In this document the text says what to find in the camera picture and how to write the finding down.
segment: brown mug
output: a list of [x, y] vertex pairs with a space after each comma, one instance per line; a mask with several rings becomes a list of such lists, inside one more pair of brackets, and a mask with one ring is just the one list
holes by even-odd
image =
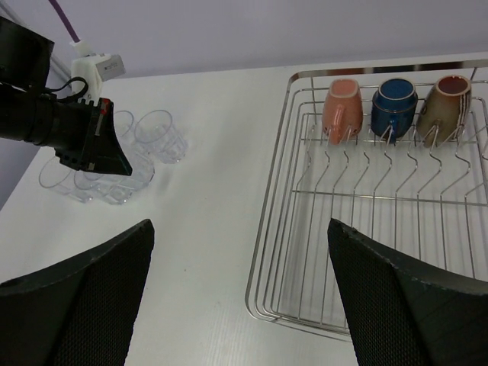
[[424, 101], [417, 121], [417, 132], [424, 146], [438, 146], [462, 131], [471, 106], [471, 82], [461, 75], [438, 80]]
[[363, 107], [358, 82], [334, 80], [329, 88], [322, 115], [323, 130], [332, 144], [357, 135], [363, 123]]

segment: white connector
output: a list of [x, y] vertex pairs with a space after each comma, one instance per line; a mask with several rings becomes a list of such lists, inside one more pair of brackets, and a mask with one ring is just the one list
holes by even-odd
[[[71, 77], [82, 77], [88, 83], [88, 91], [83, 95], [87, 103], [98, 103], [101, 96], [103, 82], [125, 74], [124, 63], [119, 55], [97, 54], [84, 41], [71, 42], [71, 45], [79, 55], [78, 59], [71, 62]], [[73, 82], [73, 93], [83, 89], [82, 82]]]

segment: wire rack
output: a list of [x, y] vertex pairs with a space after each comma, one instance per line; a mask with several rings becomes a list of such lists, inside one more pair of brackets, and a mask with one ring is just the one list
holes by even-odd
[[[292, 77], [246, 291], [255, 318], [350, 339], [329, 257], [331, 217], [424, 262], [488, 281], [488, 113], [483, 98], [488, 81], [475, 81], [477, 67], [487, 66], [479, 60]], [[364, 112], [370, 112], [378, 84], [398, 72], [416, 84], [417, 114], [439, 77], [471, 77], [471, 111], [453, 138], [425, 148], [414, 121], [401, 140], [388, 143], [391, 131], [375, 136], [370, 113], [364, 113], [357, 136], [347, 133], [339, 145], [329, 144], [321, 112], [331, 76], [363, 74], [354, 78], [361, 85]]]

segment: pink mug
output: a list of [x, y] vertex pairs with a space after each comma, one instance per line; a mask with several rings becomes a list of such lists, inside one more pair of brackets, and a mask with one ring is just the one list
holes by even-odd
[[334, 145], [361, 131], [363, 106], [358, 82], [353, 79], [332, 82], [323, 106], [322, 123], [329, 142]]

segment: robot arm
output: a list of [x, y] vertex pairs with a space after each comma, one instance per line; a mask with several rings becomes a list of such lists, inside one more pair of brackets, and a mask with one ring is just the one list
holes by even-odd
[[45, 87], [53, 46], [0, 17], [0, 137], [51, 146], [59, 162], [75, 170], [131, 175], [115, 135], [114, 104], [77, 101], [86, 88], [58, 99]]

